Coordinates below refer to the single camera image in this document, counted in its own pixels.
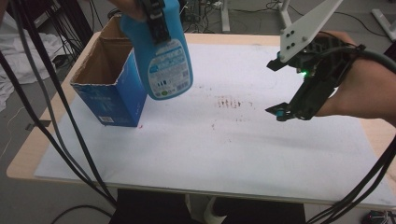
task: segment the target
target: table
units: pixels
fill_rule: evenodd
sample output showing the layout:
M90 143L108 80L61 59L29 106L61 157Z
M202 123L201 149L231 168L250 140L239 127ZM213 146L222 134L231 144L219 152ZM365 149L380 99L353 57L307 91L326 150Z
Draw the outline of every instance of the table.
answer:
M87 48L84 49L80 58L70 71L67 76L63 88L66 94L66 97L69 102L72 102L75 93L69 85L69 80L73 76L73 74L77 71L79 65L82 63L84 57L88 54L89 48L92 46L92 43L95 38L97 38L98 34L95 34L92 40L90 41ZM279 37L278 36L258 36L258 35L186 35L188 43L191 44L221 44L221 45L265 45L265 46L278 46L279 45ZM60 121L62 115L64 114L64 110L60 105L60 100L58 97L54 97L52 100L57 120ZM49 114L46 111L42 117L42 119L49 119ZM375 150L377 155L381 154L382 150L386 148L390 140L394 135L394 128L388 125L386 122L382 120L361 120L362 127L367 134L367 137ZM20 152L15 157L13 162L9 165L7 169L7 175L12 178L21 178L21 179L34 179L34 180L54 180L54 181L62 181L68 183L80 183L77 180L69 180L69 179L51 179L51 178L42 178L35 176L35 169L40 163L41 158L43 157L46 149L48 148L49 141L45 138L45 136L38 130L34 129L24 145L22 146ZM389 183L392 187L394 194L396 195L396 184L394 181L395 175L395 166L389 169ZM115 188L128 188L128 186L120 185L120 184L109 184L110 187ZM139 186L137 188L141 189L156 189L151 186ZM299 203L329 203L329 202L320 202L320 201L309 201L304 199L292 199L292 198L282 198L282 197L266 197L265 195L252 196L248 194L234 194L234 193L225 193L222 194L220 191L210 192L210 191L200 191L196 189L161 189L167 191L179 191L179 192L195 192L195 193L213 193L218 195L228 195L228 196L236 196L236 197L246 197L246 198L259 198L259 199L270 199L270 200L284 200L289 202L299 202Z

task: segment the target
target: white table top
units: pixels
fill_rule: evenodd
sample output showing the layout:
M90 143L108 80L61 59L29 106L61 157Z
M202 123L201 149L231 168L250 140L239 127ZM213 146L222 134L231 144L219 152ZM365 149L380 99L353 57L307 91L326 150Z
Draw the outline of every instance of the white table top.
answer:
M192 88L168 101L148 98L138 128L102 126L76 96L72 111L102 178L118 188L299 203L342 199L376 156L358 119L281 123L264 111L288 102L302 83L291 68L266 68L277 51L190 44ZM67 118L59 125L69 150L83 162ZM51 147L35 175L77 179ZM361 204L395 205L386 180Z

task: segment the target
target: bottle label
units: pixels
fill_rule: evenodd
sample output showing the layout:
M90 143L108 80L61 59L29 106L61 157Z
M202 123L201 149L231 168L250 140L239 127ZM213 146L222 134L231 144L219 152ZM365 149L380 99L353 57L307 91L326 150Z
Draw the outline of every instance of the bottle label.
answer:
M157 50L148 66L148 82L158 98L177 95L190 86L186 53L178 39Z

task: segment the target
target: stain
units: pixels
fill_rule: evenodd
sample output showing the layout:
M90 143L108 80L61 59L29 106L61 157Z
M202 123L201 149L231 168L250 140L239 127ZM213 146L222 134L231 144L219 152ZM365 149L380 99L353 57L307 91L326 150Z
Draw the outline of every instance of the stain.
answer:
M224 108L238 108L241 107L242 103L239 100L234 99L232 96L217 96L217 106Z
M387 201L387 200L385 200L385 199L380 199L379 201L381 201L381 202L384 203L384 204L391 204L390 201Z
M250 119L245 119L243 117L241 119L235 119L235 122L248 122L248 121L250 121Z

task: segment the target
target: hand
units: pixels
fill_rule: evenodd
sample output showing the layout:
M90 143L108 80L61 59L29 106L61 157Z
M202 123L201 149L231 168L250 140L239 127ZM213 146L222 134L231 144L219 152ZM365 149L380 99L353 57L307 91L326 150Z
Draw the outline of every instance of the hand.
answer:
M108 0L119 10L137 21L143 21L146 14L138 0Z
M331 32L345 42L345 33ZM384 119L396 127L396 74L380 63L359 58L346 79L317 116L347 115L364 119Z

